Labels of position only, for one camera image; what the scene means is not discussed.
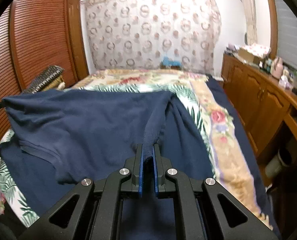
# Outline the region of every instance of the silver screw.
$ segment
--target silver screw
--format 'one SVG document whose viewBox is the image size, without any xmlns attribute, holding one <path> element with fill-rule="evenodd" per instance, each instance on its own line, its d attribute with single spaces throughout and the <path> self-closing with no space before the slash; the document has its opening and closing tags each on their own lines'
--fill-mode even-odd
<svg viewBox="0 0 297 240">
<path fill-rule="evenodd" d="M 122 174 L 122 175 L 126 175 L 129 172 L 130 172 L 129 169 L 127 169 L 127 168 L 120 169 L 120 174 Z"/>
<path fill-rule="evenodd" d="M 170 175 L 175 175 L 175 174 L 177 174 L 177 170 L 176 169 L 173 169 L 173 168 L 172 169 L 168 169 L 167 170 L 167 173 L 170 174 Z"/>
<path fill-rule="evenodd" d="M 84 179 L 81 181 L 83 186 L 88 186 L 92 183 L 92 181 L 90 179 Z"/>
<path fill-rule="evenodd" d="M 212 186 L 212 185 L 215 184 L 215 179 L 213 179 L 213 178 L 207 178 L 207 179 L 205 180 L 205 182 L 206 182 L 207 185 Z"/>
</svg>

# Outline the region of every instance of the bed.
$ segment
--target bed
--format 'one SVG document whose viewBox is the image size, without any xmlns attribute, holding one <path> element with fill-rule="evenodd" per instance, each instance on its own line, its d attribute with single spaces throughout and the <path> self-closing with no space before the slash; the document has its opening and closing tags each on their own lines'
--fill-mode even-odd
<svg viewBox="0 0 297 240">
<path fill-rule="evenodd" d="M 129 93 L 170 90 L 176 93 L 200 132 L 213 177 L 279 235 L 253 150 L 238 114 L 212 77 L 178 70 L 113 69 L 98 71 L 71 89 Z M 12 130 L 7 131 L 0 144 L 10 141 L 13 134 Z M 29 227 L 39 218 L 39 212 L 30 207 L 30 200 L 17 186 L 10 170 L 0 156 L 0 214 L 7 215 L 8 210 L 4 210 L 7 205 L 23 225 Z"/>
</svg>

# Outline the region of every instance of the patterned fabric cover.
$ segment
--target patterned fabric cover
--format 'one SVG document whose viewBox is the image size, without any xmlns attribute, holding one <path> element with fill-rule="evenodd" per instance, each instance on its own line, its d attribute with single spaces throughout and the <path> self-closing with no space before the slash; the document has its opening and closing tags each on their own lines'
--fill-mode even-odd
<svg viewBox="0 0 297 240">
<path fill-rule="evenodd" d="M 74 89 L 132 93 L 170 90 L 177 94 L 192 116 L 209 152 L 214 178 L 270 229 L 269 217 L 256 202 L 254 179 L 234 135 L 232 117 L 216 103 L 207 87 L 208 77 L 177 70 L 104 70 L 77 83 Z M 1 142 L 13 136 L 9 130 Z M 39 217 L 27 206 L 5 162 L 0 157 L 0 212 L 7 201 L 29 227 Z"/>
</svg>

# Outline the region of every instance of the cabinet handle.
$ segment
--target cabinet handle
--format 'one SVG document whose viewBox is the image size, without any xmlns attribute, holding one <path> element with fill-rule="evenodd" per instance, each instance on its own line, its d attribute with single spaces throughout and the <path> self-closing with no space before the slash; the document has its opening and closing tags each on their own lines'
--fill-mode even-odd
<svg viewBox="0 0 297 240">
<path fill-rule="evenodd" d="M 259 98 L 259 95 L 262 93 L 261 87 L 259 87 L 259 92 L 257 93 L 257 98 Z"/>
<path fill-rule="evenodd" d="M 263 95 L 264 95 L 264 89 L 262 90 L 261 101 L 263 100 Z"/>
</svg>

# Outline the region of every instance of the pink bottle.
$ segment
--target pink bottle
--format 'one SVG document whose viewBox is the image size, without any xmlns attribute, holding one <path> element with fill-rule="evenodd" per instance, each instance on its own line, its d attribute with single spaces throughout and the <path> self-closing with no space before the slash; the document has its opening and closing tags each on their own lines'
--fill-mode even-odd
<svg viewBox="0 0 297 240">
<path fill-rule="evenodd" d="M 281 57 L 276 57 L 273 62 L 272 76 L 276 79 L 280 79 L 283 74 L 283 60 Z"/>
</svg>

